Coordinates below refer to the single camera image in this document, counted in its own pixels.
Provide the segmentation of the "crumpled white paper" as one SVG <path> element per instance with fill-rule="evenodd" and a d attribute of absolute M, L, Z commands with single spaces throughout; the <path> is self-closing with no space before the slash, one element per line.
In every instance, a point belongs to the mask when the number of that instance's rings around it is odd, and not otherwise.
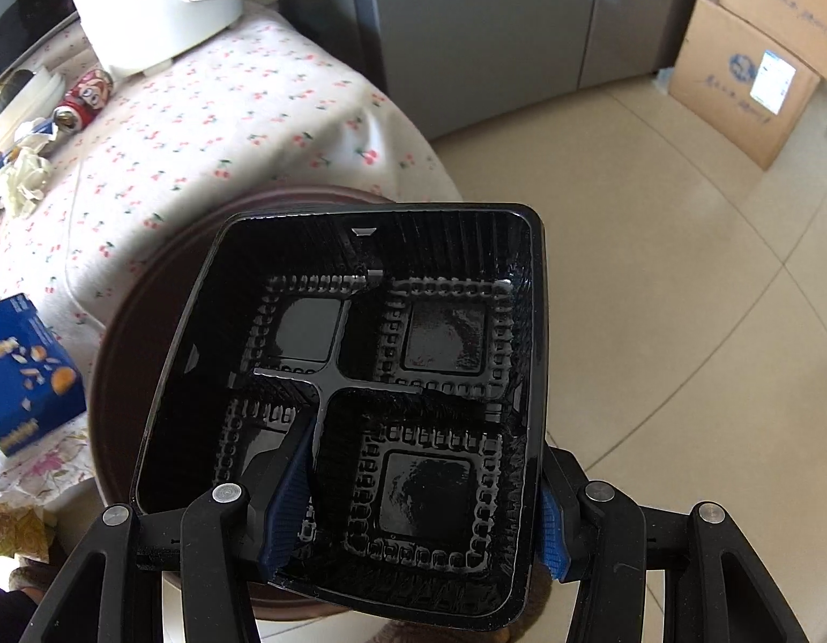
<path fill-rule="evenodd" d="M 50 139 L 42 133 L 24 138 L 6 153 L 0 152 L 0 205 L 11 218 L 26 218 L 46 196 L 53 164 L 42 151 Z"/>

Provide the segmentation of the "lower cardboard box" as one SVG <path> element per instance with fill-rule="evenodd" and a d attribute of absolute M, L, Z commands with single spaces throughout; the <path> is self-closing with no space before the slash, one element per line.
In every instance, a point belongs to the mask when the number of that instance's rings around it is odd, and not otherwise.
<path fill-rule="evenodd" d="M 669 94 L 766 170 L 819 84 L 815 70 L 719 0 L 695 0 Z"/>

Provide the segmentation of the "red soda can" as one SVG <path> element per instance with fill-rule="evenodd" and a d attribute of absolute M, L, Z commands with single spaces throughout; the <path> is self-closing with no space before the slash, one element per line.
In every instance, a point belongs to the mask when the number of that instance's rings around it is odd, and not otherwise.
<path fill-rule="evenodd" d="M 53 122 L 64 132 L 83 131 L 98 118 L 113 94 L 114 82 L 102 68 L 83 74 L 53 110 Z"/>

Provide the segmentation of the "stacked cream plates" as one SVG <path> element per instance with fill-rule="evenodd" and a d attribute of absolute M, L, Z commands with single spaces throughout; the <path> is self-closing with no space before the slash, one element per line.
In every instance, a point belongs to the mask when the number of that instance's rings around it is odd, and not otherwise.
<path fill-rule="evenodd" d="M 19 125 L 35 118 L 48 118 L 66 92 L 62 74 L 40 68 L 0 113 L 0 149 L 11 147 Z"/>

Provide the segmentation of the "torn blue small carton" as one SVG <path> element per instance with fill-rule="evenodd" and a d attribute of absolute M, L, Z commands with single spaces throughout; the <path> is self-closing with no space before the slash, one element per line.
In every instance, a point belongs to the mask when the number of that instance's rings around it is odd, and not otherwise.
<path fill-rule="evenodd" d="M 31 138 L 44 139 L 46 143 L 52 143 L 57 138 L 58 126 L 53 118 L 42 119 L 40 123 L 32 128 Z"/>

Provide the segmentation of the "dark blue cracker box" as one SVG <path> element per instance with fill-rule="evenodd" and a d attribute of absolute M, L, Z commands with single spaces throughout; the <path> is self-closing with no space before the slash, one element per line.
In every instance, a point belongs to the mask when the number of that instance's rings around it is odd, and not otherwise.
<path fill-rule="evenodd" d="M 0 466 L 86 411 L 82 376 L 22 293 L 0 301 Z"/>

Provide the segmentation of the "cherry print tablecloth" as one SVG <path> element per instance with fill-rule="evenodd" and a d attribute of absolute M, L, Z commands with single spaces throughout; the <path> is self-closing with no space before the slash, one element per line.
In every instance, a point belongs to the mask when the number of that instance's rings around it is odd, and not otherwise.
<path fill-rule="evenodd" d="M 458 195 L 405 113 L 265 8 L 118 84 L 51 167 L 37 209 L 0 225 L 0 300 L 28 296 L 82 375 L 153 258 L 224 203 L 315 184 L 393 202 Z"/>

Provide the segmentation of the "grey refrigerator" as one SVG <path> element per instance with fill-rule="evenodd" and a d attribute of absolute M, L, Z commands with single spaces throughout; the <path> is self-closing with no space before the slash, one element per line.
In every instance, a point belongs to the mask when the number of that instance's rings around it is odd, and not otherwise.
<path fill-rule="evenodd" d="M 281 0 L 434 139 L 675 63 L 695 0 Z"/>

